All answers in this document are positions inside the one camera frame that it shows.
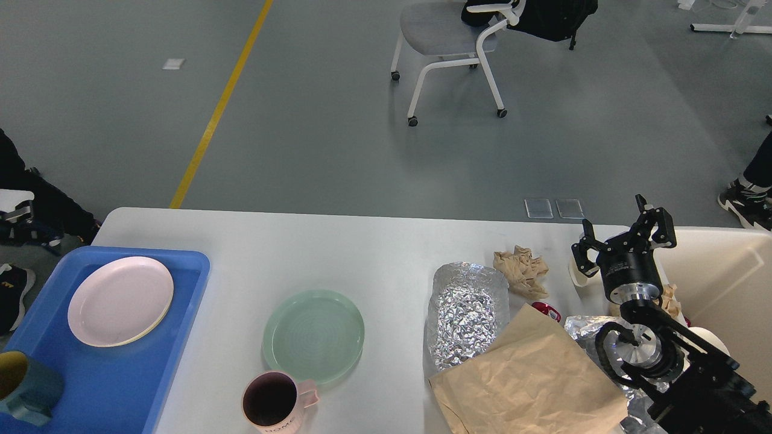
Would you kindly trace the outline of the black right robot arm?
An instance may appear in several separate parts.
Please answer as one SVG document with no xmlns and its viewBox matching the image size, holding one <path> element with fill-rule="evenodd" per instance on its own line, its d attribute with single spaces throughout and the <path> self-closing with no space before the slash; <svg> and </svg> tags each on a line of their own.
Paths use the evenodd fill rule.
<svg viewBox="0 0 772 434">
<path fill-rule="evenodd" d="M 769 433 L 770 405 L 753 401 L 755 387 L 726 352 L 676 321 L 663 308 L 664 285 L 654 250 L 677 245 L 672 215 L 635 195 L 639 217 L 623 233 L 596 239 L 588 219 L 571 252 L 585 277 L 598 275 L 623 324 L 610 321 L 595 337 L 602 371 L 644 392 L 648 415 L 668 433 Z"/>
</svg>

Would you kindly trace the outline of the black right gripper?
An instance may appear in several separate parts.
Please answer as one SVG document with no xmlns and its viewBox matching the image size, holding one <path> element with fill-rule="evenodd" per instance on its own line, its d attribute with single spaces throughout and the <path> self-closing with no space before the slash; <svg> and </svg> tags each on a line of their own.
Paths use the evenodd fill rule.
<svg viewBox="0 0 772 434">
<path fill-rule="evenodd" d="M 634 196 L 639 209 L 628 234 L 618 234 L 601 242 L 595 238 L 595 227 L 588 219 L 581 221 L 583 235 L 571 245 L 574 263 L 585 277 L 600 270 L 606 298 L 617 305 L 629 300 L 656 300 L 663 286 L 653 250 L 673 249 L 677 245 L 672 215 L 664 208 L 654 208 L 641 194 Z M 596 262 L 589 251 L 598 253 Z"/>
</svg>

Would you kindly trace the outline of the foil piece under arm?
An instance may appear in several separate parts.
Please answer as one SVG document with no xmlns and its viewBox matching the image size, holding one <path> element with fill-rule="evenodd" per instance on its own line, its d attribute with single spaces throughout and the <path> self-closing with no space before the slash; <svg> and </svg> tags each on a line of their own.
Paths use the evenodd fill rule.
<svg viewBox="0 0 772 434">
<path fill-rule="evenodd" d="M 601 327 L 609 322 L 621 324 L 626 328 L 630 325 L 618 316 L 569 316 L 565 319 L 565 328 L 568 335 L 585 350 L 588 357 L 593 362 L 601 366 L 598 352 L 595 348 L 595 337 Z M 647 409 L 653 401 L 644 392 L 626 387 L 618 381 L 612 381 L 627 399 L 627 416 L 615 426 L 610 433 L 665 433 L 665 429 L 657 425 L 648 415 Z"/>
</svg>

